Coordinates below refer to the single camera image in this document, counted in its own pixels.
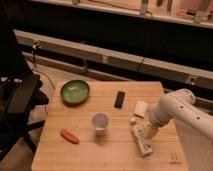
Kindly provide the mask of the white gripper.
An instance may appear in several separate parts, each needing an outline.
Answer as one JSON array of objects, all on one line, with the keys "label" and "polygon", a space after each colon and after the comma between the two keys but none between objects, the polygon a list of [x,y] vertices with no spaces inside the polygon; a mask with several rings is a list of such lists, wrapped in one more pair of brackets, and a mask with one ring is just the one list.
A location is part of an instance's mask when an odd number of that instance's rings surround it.
[{"label": "white gripper", "polygon": [[157,105],[148,114],[148,120],[151,125],[145,128],[145,138],[151,140],[158,133],[157,128],[167,124],[167,116],[160,106]]}]

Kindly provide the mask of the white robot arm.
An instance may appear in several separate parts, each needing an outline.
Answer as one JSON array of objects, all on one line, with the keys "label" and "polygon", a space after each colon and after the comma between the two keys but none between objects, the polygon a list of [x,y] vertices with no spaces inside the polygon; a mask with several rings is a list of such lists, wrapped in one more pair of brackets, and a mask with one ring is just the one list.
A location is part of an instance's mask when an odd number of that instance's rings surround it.
[{"label": "white robot arm", "polygon": [[195,95],[188,89],[179,89],[161,96],[148,115],[145,137],[152,139],[161,127],[171,119],[177,119],[213,140],[213,116],[197,109],[194,103]]}]

